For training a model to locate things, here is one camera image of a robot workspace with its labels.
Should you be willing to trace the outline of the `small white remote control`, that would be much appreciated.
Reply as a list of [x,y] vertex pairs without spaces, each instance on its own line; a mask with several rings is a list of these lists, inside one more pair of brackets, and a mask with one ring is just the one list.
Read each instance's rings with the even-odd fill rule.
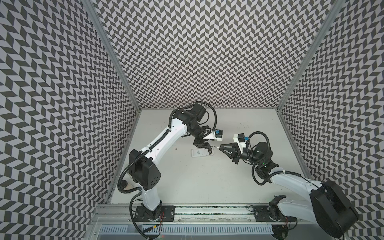
[[202,157],[210,157],[210,156],[204,156],[203,155],[203,149],[192,149],[191,150],[191,157],[192,158],[202,158]]

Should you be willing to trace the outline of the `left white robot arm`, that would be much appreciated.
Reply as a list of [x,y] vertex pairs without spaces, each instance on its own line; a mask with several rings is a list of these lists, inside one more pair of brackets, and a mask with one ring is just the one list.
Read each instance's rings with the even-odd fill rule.
[[165,153],[180,138],[194,137],[194,146],[212,153],[209,140],[216,137],[217,113],[214,107],[203,101],[177,108],[170,114],[167,127],[146,147],[140,151],[132,150],[129,163],[119,176],[117,188],[122,194],[139,191],[142,197],[144,216],[148,220],[157,220],[161,216],[162,201],[156,185],[161,173],[158,164]]

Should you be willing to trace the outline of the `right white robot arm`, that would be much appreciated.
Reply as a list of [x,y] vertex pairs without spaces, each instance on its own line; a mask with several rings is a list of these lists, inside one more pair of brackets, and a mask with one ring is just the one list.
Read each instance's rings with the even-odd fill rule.
[[240,160],[251,164],[252,177],[257,185],[279,185],[302,197],[296,201],[286,195],[275,196],[266,209],[268,219],[275,222],[305,220],[317,224],[337,239],[344,237],[359,221],[359,213],[338,184],[310,180],[281,168],[272,161],[273,151],[267,142],[254,147],[246,143],[222,144],[219,149],[235,164]]

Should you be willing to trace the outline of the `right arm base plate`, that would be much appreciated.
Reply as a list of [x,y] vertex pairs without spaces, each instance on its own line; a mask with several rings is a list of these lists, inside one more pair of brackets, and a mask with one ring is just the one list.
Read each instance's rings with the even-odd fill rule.
[[282,214],[278,207],[268,205],[251,205],[248,210],[254,215],[257,222],[279,222],[295,223],[297,218],[287,217]]

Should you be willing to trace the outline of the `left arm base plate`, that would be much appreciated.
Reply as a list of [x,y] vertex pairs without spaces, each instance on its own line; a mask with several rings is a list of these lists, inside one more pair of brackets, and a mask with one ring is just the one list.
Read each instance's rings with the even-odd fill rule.
[[150,211],[143,204],[136,208],[134,219],[136,222],[173,222],[175,217],[175,206],[159,205],[155,210]]

